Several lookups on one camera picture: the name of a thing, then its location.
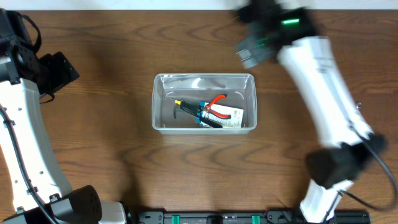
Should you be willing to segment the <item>red handled cutting pliers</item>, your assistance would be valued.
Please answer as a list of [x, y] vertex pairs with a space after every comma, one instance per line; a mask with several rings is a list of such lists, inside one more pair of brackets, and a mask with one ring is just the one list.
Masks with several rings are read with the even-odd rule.
[[211, 100], [210, 103], [203, 106], [202, 112], [212, 114], [219, 119], [231, 119], [230, 114], [224, 113], [224, 106], [220, 106], [220, 105], [216, 104], [219, 100], [224, 99], [226, 97], [227, 97], [226, 94], [221, 94], [221, 95], [216, 96], [215, 98], [213, 98]]

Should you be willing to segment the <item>clear plastic container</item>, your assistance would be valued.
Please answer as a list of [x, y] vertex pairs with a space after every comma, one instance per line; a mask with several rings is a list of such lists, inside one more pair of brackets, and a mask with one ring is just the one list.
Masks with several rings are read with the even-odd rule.
[[[227, 97], [216, 104], [224, 106], [231, 119], [219, 119], [201, 112], [222, 128], [212, 128], [198, 118], [177, 111], [165, 97], [200, 106], [218, 95]], [[155, 77], [152, 92], [152, 127], [162, 134], [247, 134], [257, 126], [257, 96], [254, 77], [249, 73], [161, 73]]]

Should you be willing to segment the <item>black yellow screwdriver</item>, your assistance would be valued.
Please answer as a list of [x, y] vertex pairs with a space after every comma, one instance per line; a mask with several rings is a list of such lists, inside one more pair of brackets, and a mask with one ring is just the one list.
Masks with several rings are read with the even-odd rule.
[[182, 110], [186, 113], [190, 113], [190, 114], [196, 116], [197, 114], [202, 112], [202, 107], [200, 105], [189, 103], [189, 102], [186, 102], [183, 100], [175, 100], [168, 96], [166, 96], [165, 98], [168, 100], [172, 100], [180, 110]]

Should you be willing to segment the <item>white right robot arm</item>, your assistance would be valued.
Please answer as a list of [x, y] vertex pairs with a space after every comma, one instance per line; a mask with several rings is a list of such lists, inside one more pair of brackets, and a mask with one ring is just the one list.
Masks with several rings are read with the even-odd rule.
[[277, 61], [296, 84], [313, 119], [321, 148], [305, 158], [310, 183], [300, 213], [308, 223], [325, 223], [386, 142], [356, 107], [329, 38], [321, 35], [306, 8], [249, 1], [237, 15], [248, 27], [238, 44], [244, 67]]

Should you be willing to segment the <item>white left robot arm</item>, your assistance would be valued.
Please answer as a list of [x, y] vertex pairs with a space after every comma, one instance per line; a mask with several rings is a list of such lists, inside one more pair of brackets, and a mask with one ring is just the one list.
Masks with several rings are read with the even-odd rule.
[[6, 223], [126, 223], [121, 203], [91, 185], [73, 189], [57, 162], [40, 106], [79, 74], [61, 52], [37, 56], [42, 40], [30, 39], [28, 22], [1, 10], [1, 149], [16, 211]]

